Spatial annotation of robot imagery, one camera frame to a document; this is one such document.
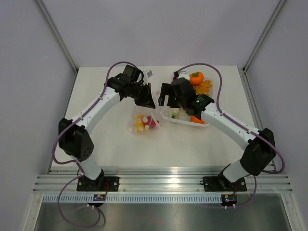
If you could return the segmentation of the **orange persimmon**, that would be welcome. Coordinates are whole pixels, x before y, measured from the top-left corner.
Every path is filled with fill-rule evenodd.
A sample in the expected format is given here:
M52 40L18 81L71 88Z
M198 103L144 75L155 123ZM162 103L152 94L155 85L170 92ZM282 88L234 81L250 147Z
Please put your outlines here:
M190 74L189 82L193 86L199 86L204 81L204 75L202 72L194 72Z

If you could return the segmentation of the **clear polka dot zip bag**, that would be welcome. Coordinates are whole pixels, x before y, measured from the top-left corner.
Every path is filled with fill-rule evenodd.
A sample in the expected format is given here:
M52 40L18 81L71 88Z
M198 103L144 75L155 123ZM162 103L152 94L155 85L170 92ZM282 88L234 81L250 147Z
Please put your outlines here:
M136 106L132 103L131 115L128 122L128 132L146 134L165 128L168 121L164 119L165 108L158 105L160 91L152 92L155 109Z

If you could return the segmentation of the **yellow orange mango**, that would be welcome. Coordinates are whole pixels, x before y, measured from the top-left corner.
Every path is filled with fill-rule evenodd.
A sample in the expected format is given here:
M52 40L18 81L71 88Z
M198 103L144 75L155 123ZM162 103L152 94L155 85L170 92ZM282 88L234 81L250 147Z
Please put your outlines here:
M147 122L147 119L144 115L136 115L134 118L135 130L137 132L145 131L144 123Z

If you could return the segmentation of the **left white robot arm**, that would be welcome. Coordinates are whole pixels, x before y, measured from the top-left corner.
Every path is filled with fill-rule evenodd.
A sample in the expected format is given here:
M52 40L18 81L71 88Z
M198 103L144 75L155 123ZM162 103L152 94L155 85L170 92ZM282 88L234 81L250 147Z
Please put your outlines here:
M105 114L124 98L132 98L137 106L155 108L151 85L145 83L145 73L135 65L126 63L124 70L114 77L107 77L102 92L79 115L58 124L56 142L78 166L77 190L98 192L107 189L104 171L92 156L94 144L91 132Z

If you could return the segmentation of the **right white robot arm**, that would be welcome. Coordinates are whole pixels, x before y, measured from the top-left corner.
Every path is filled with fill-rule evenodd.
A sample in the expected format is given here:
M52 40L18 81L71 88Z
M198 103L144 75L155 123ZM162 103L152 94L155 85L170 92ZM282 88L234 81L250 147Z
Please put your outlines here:
M188 115L213 125L241 147L244 152L242 157L224 167L217 176L217 188L229 191L239 179L259 175L276 156L271 130L259 130L232 118L219 109L211 97L197 95L193 86L183 77L161 85L158 104L182 108Z

